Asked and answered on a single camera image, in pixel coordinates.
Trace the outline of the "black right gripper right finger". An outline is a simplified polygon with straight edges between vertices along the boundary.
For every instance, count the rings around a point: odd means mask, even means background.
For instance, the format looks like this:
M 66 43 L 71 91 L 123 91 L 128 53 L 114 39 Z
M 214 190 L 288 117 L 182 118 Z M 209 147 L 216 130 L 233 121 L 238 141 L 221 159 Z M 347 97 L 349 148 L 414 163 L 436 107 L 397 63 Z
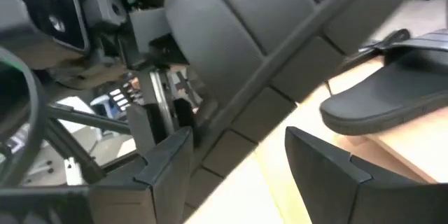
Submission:
M 448 224 L 448 183 L 419 183 L 296 127 L 284 143 L 312 224 Z

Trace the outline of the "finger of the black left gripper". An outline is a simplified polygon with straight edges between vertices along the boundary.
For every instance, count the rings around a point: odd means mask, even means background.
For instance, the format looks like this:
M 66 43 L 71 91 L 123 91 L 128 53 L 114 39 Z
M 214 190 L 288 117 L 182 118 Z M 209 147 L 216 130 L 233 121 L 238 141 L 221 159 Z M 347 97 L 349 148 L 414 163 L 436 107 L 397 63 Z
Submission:
M 195 120 L 192 105 L 189 101 L 179 98 L 174 100 L 174 108 L 180 127 L 191 127 L 193 133 L 193 146 L 199 147 L 201 142 L 200 131 Z

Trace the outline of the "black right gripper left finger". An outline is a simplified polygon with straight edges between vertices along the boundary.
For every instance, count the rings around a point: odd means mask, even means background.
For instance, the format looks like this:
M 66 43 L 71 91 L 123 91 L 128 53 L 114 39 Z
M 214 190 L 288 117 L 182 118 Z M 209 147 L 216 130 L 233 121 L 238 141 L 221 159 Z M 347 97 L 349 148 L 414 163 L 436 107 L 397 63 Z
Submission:
M 0 190 L 0 224 L 181 224 L 193 130 L 161 143 L 90 185 Z

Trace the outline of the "black rubber slide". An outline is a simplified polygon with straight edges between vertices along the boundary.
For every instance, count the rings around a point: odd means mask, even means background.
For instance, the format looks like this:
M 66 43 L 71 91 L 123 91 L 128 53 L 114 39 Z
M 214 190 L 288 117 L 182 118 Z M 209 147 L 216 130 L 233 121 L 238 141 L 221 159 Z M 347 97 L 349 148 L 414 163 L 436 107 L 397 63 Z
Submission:
M 448 28 L 420 36 L 395 30 L 367 51 L 383 56 L 383 67 L 319 106 L 332 131 L 374 134 L 448 106 Z
M 173 37 L 214 102 L 186 204 L 221 182 L 227 140 L 267 136 L 403 0 L 165 0 Z

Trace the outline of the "black metal rig frame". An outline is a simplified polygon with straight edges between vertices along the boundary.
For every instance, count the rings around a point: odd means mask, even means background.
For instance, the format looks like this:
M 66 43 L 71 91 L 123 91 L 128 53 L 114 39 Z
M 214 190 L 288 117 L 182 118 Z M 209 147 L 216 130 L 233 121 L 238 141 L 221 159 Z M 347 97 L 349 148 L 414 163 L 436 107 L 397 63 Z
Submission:
M 45 140 L 65 160 L 74 158 L 80 165 L 83 178 L 87 183 L 95 183 L 106 176 L 106 172 L 96 163 L 96 160 L 81 146 L 74 136 L 63 126 L 60 120 L 70 123 L 92 126 L 102 130 L 130 135 L 130 127 L 126 122 L 110 119 L 83 111 L 77 111 L 71 106 L 52 104 L 47 106 Z

